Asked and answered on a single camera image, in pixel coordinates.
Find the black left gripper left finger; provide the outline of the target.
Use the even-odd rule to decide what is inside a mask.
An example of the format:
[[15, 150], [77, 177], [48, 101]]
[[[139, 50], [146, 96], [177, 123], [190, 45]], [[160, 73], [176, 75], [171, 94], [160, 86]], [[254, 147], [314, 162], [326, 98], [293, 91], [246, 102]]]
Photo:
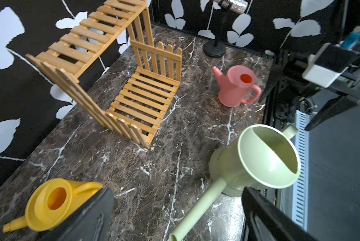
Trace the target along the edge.
[[114, 195], [103, 188], [52, 231], [41, 232], [39, 241], [104, 241], [110, 227]]

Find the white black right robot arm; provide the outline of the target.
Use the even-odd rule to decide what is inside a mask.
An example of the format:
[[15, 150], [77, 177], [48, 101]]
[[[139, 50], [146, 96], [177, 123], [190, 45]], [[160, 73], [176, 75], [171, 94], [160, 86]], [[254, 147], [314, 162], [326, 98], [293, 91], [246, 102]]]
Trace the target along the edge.
[[360, 26], [339, 44], [325, 43], [315, 55], [283, 50], [274, 57], [264, 93], [263, 122], [276, 128], [294, 123], [296, 111], [313, 113], [312, 96], [321, 90], [337, 95], [305, 126], [310, 131], [321, 123], [360, 104]]

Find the glitter microphone on stand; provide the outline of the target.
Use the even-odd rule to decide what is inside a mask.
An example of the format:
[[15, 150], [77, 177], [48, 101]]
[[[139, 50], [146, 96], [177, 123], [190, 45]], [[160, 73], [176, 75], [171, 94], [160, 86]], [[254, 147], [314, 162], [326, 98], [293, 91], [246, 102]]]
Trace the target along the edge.
[[215, 1], [222, 10], [220, 31], [215, 40], [210, 40], [203, 46], [204, 53], [212, 58], [220, 58], [226, 53], [226, 46], [222, 42], [222, 35], [226, 28], [227, 12], [232, 11], [238, 15], [245, 12], [248, 2], [243, 0], [219, 0]]

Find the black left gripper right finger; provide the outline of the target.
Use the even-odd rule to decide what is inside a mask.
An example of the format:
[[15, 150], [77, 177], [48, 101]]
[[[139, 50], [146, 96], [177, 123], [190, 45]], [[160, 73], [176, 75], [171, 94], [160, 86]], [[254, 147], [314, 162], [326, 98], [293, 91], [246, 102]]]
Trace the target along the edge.
[[242, 204], [249, 241], [315, 241], [258, 190], [245, 187]]

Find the light green watering can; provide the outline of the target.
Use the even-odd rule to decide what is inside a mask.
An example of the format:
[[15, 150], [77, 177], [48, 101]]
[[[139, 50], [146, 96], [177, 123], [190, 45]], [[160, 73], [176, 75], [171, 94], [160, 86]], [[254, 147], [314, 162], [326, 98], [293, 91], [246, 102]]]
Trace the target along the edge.
[[183, 240], [221, 193], [240, 197], [245, 187], [283, 189], [296, 183], [301, 166], [291, 139], [297, 133], [293, 125], [282, 131], [268, 125], [252, 125], [231, 144], [215, 150], [209, 161], [213, 182], [169, 239]]

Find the yellow plastic watering can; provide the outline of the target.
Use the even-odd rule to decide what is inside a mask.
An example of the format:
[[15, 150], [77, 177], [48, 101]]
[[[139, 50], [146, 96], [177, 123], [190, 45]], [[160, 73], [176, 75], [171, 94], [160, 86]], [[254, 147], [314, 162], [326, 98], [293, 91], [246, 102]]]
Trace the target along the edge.
[[36, 232], [53, 229], [103, 188], [98, 182], [51, 179], [31, 195], [24, 216], [5, 224], [4, 233], [22, 228]]

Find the pink plastic watering can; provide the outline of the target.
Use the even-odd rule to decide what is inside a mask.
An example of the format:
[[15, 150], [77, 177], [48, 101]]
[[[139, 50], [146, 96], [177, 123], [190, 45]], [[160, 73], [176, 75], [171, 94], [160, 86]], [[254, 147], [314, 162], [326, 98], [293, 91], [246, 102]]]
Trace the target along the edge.
[[262, 90], [255, 84], [256, 76], [250, 68], [236, 65], [229, 68], [226, 75], [217, 66], [213, 66], [212, 71], [220, 88], [218, 99], [224, 106], [251, 104], [261, 96]]

